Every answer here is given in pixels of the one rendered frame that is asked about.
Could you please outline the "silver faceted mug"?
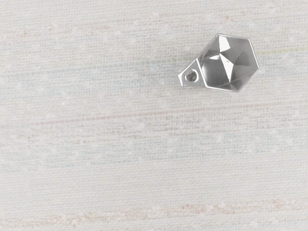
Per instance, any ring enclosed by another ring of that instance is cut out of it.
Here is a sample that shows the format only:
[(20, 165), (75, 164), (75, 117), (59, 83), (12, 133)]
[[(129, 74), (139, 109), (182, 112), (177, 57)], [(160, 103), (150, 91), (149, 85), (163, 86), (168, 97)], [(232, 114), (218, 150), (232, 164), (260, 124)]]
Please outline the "silver faceted mug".
[(182, 87), (239, 92), (259, 69), (251, 39), (216, 34), (178, 78)]

